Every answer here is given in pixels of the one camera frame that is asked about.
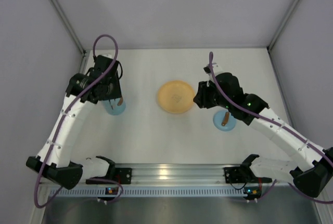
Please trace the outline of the brown lid handle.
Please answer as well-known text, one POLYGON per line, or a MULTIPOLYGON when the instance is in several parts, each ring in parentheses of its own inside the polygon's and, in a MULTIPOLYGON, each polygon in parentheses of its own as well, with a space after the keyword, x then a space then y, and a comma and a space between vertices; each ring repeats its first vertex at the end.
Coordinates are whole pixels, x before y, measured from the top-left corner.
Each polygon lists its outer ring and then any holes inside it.
POLYGON ((221 125, 222 126, 226 126, 227 123, 228 123, 228 121, 229 121, 229 112, 225 112, 225 115, 224 115, 224 117, 222 119, 221 125))

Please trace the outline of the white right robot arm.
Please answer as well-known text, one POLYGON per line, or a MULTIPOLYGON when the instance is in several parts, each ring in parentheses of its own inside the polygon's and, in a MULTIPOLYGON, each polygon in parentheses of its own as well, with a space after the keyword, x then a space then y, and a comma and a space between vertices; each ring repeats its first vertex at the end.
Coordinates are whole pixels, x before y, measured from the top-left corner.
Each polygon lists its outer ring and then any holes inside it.
POLYGON ((281 161, 250 154, 239 167, 247 182, 256 178, 277 179, 316 198, 331 180, 332 148, 325 149, 295 131, 260 97, 244 93, 238 78, 231 73, 219 72, 216 77, 199 82, 194 103, 205 109, 225 108, 290 157, 290 161, 281 161))

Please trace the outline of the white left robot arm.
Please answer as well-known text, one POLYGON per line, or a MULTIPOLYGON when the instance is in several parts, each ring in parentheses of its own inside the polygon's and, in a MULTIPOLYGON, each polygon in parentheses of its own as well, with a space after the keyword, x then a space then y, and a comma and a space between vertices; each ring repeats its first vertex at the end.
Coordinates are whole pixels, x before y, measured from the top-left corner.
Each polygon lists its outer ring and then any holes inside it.
POLYGON ((85 74, 77 73, 69 80, 57 124, 43 148, 27 159, 26 166, 44 178, 68 190, 79 182, 92 184, 97 178, 112 180, 116 174, 114 161, 103 156, 72 162, 73 146, 85 119, 100 101, 121 100, 118 67, 111 55, 94 57, 94 66, 85 74))

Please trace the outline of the light blue lid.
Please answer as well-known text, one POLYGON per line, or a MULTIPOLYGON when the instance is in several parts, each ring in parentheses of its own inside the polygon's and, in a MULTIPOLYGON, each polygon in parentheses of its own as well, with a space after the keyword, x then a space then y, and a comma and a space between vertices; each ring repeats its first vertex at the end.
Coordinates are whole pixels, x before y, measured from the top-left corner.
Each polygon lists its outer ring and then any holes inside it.
POLYGON ((233 130, 236 123, 237 120, 227 110, 220 110, 213 116, 214 126, 221 131, 233 130))

